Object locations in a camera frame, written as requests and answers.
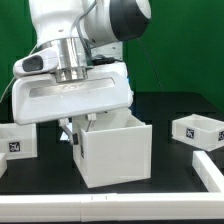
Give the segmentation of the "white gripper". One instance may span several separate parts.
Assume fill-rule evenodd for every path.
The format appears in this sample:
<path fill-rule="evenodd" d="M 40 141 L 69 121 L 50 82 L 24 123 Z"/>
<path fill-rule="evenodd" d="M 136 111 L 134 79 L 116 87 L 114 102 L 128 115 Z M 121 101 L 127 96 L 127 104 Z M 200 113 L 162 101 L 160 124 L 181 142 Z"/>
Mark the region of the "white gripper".
<path fill-rule="evenodd" d="M 55 76 L 47 73 L 48 68 L 57 65 L 56 59 L 44 57 L 42 70 L 25 72 L 22 64 L 27 58 L 17 61 L 13 67 L 16 82 L 12 89 L 12 108 L 18 125 L 58 120 L 69 143 L 77 145 L 78 135 L 70 130 L 68 118 L 87 114 L 86 131 L 89 132 L 96 123 L 96 112 L 131 105 L 124 62 L 95 66 L 87 71 L 85 80 L 57 83 Z"/>

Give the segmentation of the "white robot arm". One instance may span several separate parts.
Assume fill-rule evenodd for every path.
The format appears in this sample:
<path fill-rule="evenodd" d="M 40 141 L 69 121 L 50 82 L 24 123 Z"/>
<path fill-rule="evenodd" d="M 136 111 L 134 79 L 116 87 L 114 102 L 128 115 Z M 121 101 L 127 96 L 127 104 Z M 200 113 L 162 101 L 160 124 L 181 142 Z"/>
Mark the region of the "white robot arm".
<path fill-rule="evenodd" d="M 136 39 L 151 19 L 149 0 L 29 0 L 37 51 L 13 66 L 19 125 L 127 108 L 133 98 L 124 62 L 92 50 Z"/>

